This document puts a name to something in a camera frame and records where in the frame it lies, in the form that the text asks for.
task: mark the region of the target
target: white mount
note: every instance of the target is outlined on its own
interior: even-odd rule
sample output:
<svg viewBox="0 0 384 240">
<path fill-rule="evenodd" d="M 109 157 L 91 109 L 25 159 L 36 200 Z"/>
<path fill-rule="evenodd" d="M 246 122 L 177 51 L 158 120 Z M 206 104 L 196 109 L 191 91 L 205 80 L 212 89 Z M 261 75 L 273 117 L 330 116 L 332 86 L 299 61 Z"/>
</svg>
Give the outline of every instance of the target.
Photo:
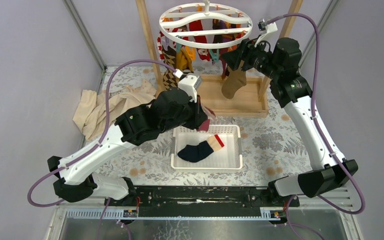
<svg viewBox="0 0 384 240">
<path fill-rule="evenodd" d="M 194 8 L 194 10 L 196 10 L 198 7 L 202 7 L 203 11 L 185 11 L 188 8 Z M 180 19 L 174 21 L 164 21 L 164 19 L 174 18 Z M 246 26 L 217 30 L 211 29 L 201 31 L 172 32 L 174 28 L 180 28 L 193 21 L 203 19 L 217 19 L 231 24 L 241 24 Z M 159 18 L 159 29 L 167 38 L 184 46 L 198 49 L 223 49 L 238 45 L 242 42 L 242 40 L 247 39 L 253 29 L 253 21 L 241 10 L 231 6 L 210 3 L 209 0 L 206 0 L 205 2 L 178 5 L 165 11 Z M 214 36 L 220 34 L 239 34 L 242 32 L 244 34 L 241 38 L 222 43 L 199 43 L 181 38 L 193 36 Z"/>
</svg>

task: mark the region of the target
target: glass panel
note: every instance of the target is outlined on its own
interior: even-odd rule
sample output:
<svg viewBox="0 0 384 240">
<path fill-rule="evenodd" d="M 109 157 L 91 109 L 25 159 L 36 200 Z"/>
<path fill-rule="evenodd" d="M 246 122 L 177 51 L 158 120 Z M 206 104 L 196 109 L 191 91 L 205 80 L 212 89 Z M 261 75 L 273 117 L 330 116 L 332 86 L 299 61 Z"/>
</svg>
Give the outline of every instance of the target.
<svg viewBox="0 0 384 240">
<path fill-rule="evenodd" d="M 347 239 L 336 210 L 291 209 L 290 218 L 319 231 L 325 239 Z M 95 240 L 98 219 L 68 218 L 61 240 Z M 135 240 L 293 240 L 298 239 L 289 226 L 274 227 L 268 221 L 244 220 L 136 220 L 128 225 Z M 305 240 L 319 240 L 313 232 L 295 228 Z M 115 220 L 103 220 L 100 240 L 127 240 L 127 230 Z"/>
</svg>

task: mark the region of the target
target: brown sock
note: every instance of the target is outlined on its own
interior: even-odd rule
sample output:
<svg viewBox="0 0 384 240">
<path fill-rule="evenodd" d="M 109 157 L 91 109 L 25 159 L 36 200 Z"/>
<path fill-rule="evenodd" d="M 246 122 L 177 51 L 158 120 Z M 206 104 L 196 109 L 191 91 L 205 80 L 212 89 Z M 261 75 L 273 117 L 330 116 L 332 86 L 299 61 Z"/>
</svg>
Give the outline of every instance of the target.
<svg viewBox="0 0 384 240">
<path fill-rule="evenodd" d="M 163 47 L 161 51 L 164 57 L 164 63 L 176 68 L 176 50 L 171 47 L 168 47 L 167 50 L 165 50 Z M 178 79 L 172 70 L 167 69 L 162 76 L 162 83 L 164 84 L 165 90 L 168 90 L 171 87 L 178 86 Z"/>
<path fill-rule="evenodd" d="M 235 96 L 236 91 L 247 85 L 247 72 L 242 71 L 243 65 L 244 61 L 241 61 L 239 68 L 236 71 L 227 67 L 229 76 L 226 78 L 226 81 L 224 81 L 223 86 L 221 86 L 221 92 L 225 98 L 232 99 Z"/>
</svg>

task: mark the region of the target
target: red stripe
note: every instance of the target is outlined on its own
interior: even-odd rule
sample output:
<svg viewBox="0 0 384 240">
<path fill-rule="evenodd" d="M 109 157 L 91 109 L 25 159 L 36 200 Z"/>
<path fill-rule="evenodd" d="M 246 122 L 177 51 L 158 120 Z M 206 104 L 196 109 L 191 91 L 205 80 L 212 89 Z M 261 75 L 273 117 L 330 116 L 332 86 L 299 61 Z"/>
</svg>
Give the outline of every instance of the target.
<svg viewBox="0 0 384 240">
<path fill-rule="evenodd" d="M 225 145 L 223 144 L 222 140 L 220 139 L 219 135 L 214 135 L 215 139 L 217 139 L 218 143 L 220 144 L 221 147 L 224 147 Z"/>
</svg>

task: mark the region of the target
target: wooden stand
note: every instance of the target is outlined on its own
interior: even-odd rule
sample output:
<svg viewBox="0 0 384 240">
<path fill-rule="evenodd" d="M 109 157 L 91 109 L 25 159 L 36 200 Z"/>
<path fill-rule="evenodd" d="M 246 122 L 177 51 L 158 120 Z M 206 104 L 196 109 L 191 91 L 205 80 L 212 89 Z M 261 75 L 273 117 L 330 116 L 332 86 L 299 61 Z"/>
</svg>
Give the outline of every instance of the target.
<svg viewBox="0 0 384 240">
<path fill-rule="evenodd" d="M 292 0 L 288 13 L 298 13 L 303 0 Z M 152 60 L 159 60 L 154 45 L 150 20 L 148 18 L 145 0 L 136 0 L 137 10 L 142 23 L 143 33 L 146 39 L 146 46 Z M 295 17 L 288 17 L 280 31 L 279 38 L 288 37 L 295 23 Z M 153 64 L 156 83 L 158 85 L 157 95 L 164 88 L 163 77 L 159 66 Z M 265 118 L 269 114 L 266 90 L 269 87 L 268 77 L 248 76 L 246 86 L 241 87 L 233 99 L 227 99 L 222 94 L 222 76 L 201 74 L 202 84 L 197 92 L 201 96 L 202 103 L 212 109 L 217 116 L 233 117 L 259 117 Z"/>
</svg>

